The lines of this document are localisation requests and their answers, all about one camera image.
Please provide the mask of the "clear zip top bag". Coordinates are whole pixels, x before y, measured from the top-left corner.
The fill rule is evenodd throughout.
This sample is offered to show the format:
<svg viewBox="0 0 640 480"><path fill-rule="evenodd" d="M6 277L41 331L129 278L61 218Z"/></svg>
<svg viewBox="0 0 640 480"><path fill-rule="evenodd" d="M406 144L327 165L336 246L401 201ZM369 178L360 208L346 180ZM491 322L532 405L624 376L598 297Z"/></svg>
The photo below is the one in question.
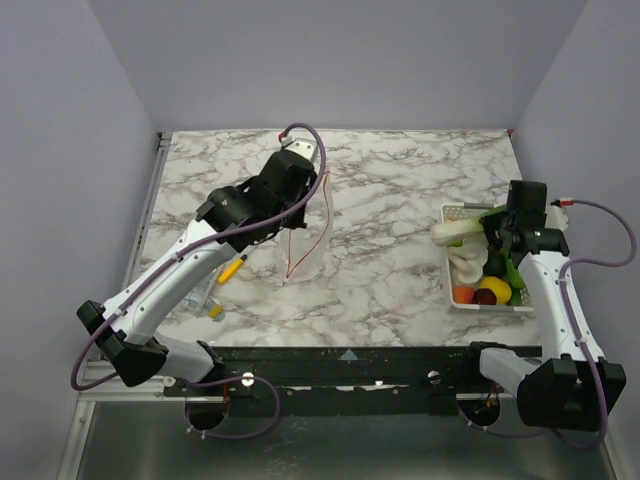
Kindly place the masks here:
<svg viewBox="0 0 640 480"><path fill-rule="evenodd" d="M324 173L321 186L305 207L306 228L286 229L278 236L283 285L313 280L324 270L334 222L330 171Z"/></svg>

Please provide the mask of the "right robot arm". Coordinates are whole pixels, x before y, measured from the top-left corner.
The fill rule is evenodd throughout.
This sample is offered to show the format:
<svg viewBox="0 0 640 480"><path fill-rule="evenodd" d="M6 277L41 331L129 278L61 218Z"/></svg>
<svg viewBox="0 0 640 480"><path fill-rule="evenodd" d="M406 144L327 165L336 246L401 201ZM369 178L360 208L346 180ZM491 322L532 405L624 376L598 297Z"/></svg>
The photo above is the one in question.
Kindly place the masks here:
<svg viewBox="0 0 640 480"><path fill-rule="evenodd" d="M542 358L534 365L506 346L474 342L460 379L480 392L496 383L515 397L524 424L602 432L626 385L624 368L606 360L590 332L562 230L547 226L547 187L513 180L501 212L483 218L487 240L502 249L533 304Z"/></svg>

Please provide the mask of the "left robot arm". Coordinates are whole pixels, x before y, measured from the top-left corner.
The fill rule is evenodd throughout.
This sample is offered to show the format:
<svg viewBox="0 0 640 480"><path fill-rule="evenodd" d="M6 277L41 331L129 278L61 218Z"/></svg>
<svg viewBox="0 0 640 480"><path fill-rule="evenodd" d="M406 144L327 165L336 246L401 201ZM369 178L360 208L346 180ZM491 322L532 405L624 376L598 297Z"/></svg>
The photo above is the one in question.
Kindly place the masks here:
<svg viewBox="0 0 640 480"><path fill-rule="evenodd" d="M167 375L201 395L214 393L222 372L213 349L203 341L162 338L157 330L218 267L284 229L305 227L305 206L325 169L326 153L318 143L283 145L258 175L211 192L178 240L136 281L103 303L83 303L77 316L115 376L134 387Z"/></svg>

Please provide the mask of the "toy white garlic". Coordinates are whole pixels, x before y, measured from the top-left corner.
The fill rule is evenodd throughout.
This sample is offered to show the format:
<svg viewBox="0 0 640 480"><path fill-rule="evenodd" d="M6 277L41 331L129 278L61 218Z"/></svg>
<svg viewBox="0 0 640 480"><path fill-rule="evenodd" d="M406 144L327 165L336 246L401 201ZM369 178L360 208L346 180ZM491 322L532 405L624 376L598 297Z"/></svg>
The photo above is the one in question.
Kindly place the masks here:
<svg viewBox="0 0 640 480"><path fill-rule="evenodd" d="M475 285L481 280L488 261L485 240L468 238L460 246L449 246L446 253L454 285Z"/></svg>

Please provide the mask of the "toy green vegetable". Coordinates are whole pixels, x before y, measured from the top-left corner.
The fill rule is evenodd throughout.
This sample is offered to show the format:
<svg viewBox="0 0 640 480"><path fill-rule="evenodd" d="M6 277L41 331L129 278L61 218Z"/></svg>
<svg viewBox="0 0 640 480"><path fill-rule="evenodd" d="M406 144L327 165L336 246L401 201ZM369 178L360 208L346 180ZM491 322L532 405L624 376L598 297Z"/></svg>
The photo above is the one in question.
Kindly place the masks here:
<svg viewBox="0 0 640 480"><path fill-rule="evenodd" d="M508 302L510 306L522 306L523 305L523 291L526 288L526 283L521 277L518 269L516 268L511 256L505 250L501 250L503 260L505 262L506 279L510 285L512 294Z"/></svg>

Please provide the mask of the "toy lemon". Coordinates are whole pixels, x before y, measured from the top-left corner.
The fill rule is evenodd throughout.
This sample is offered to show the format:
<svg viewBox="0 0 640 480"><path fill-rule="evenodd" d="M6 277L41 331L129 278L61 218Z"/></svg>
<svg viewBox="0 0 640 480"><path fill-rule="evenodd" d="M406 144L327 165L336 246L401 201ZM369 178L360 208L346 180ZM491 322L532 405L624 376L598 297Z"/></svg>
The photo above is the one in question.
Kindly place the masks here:
<svg viewBox="0 0 640 480"><path fill-rule="evenodd" d="M479 283L480 289L488 289L496 297L497 304L506 304L512 297L512 289L509 283L495 276L485 276Z"/></svg>

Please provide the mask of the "dark red toy fruit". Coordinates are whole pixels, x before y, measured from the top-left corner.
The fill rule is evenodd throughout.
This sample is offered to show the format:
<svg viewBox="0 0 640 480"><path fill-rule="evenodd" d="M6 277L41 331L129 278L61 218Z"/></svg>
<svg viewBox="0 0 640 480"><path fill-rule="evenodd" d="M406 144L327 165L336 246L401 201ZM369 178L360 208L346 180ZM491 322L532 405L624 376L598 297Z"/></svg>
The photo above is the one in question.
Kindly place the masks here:
<svg viewBox="0 0 640 480"><path fill-rule="evenodd" d="M497 305L498 298L491 289L479 288L474 292L473 302L478 305Z"/></svg>

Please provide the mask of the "white plastic basket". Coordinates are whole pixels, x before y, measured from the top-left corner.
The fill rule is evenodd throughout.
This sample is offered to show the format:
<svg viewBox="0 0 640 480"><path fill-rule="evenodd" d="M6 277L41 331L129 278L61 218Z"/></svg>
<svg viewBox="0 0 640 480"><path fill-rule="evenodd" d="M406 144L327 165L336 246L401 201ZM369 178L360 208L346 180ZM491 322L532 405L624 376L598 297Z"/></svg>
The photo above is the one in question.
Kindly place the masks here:
<svg viewBox="0 0 640 480"><path fill-rule="evenodd" d="M476 217L483 215L485 212L495 208L493 204L487 203L466 203L466 202L449 202L440 206L440 221L456 221L463 220L467 217ZM442 260L442 290L444 295L444 304L449 313L473 313L479 315L496 315L503 314L512 317L520 317L524 315L532 315L534 308L532 306L529 293L526 288L520 290L520 304L465 304L458 303L454 299L454 265L451 263L444 251L441 255Z"/></svg>

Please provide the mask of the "toy peach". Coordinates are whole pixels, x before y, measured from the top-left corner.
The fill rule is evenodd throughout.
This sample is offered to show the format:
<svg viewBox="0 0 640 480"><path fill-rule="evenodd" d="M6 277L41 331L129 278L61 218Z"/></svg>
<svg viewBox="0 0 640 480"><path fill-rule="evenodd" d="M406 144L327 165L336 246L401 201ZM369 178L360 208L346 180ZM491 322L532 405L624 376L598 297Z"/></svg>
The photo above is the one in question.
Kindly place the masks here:
<svg viewBox="0 0 640 480"><path fill-rule="evenodd" d="M475 290L468 285L455 285L452 287L452 300L456 304L469 305L474 303Z"/></svg>

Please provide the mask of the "clear screw box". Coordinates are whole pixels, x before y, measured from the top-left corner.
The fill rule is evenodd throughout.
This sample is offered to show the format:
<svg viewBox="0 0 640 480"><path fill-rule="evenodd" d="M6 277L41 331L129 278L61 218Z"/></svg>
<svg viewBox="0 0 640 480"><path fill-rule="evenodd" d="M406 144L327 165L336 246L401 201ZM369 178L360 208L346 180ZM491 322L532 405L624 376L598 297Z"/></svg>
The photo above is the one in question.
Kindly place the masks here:
<svg viewBox="0 0 640 480"><path fill-rule="evenodd" d="M216 271L207 275L182 299L180 303L181 308L195 313L210 309L215 303L212 292L216 285L216 280Z"/></svg>

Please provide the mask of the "black mounting rail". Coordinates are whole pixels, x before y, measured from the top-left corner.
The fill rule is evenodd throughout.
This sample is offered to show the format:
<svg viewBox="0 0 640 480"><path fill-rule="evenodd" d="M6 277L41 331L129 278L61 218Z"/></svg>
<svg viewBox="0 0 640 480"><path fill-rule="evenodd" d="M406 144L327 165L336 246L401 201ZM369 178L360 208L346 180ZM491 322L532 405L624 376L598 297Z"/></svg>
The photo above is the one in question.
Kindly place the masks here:
<svg viewBox="0 0 640 480"><path fill-rule="evenodd" d="M501 402L465 370L463 347L224 347L205 386L167 384L195 415L334 417L464 412L489 425Z"/></svg>

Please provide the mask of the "aluminium frame rail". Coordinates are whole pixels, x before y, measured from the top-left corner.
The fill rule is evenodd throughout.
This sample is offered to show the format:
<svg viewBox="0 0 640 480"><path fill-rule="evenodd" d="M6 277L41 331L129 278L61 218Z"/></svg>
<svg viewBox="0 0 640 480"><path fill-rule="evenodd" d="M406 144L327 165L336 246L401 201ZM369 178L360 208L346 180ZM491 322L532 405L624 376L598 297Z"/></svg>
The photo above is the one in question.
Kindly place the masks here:
<svg viewBox="0 0 640 480"><path fill-rule="evenodd" d="M172 132L160 132L158 134L159 143L153 163L151 180L145 200L143 203L142 213L136 229L134 245L132 247L127 269L123 281L123 290L116 294L116 307L122 305L129 306L128 300L131 293L126 293L127 288L133 282L134 274L141 262L142 248L146 240L150 219L155 204L155 200L160 188L162 173L166 164L167 155L172 139ZM108 373L105 380L91 380L84 384L84 375L90 367L90 361L87 358L89 350L94 347L93 336L90 336L90 344L84 347L79 357L76 359L71 372L71 386L80 386L77 390L77 405L71 424L71 429L67 438L66 446L63 453L62 463L57 473L57 479L76 479L80 470L81 457L85 448L85 444L89 434L89 427L94 414L96 403L98 401L106 401L107 397L104 392L99 391L99 387L103 387L109 381L114 380L115 386L120 388L126 387L115 378L115 375Z"/></svg>

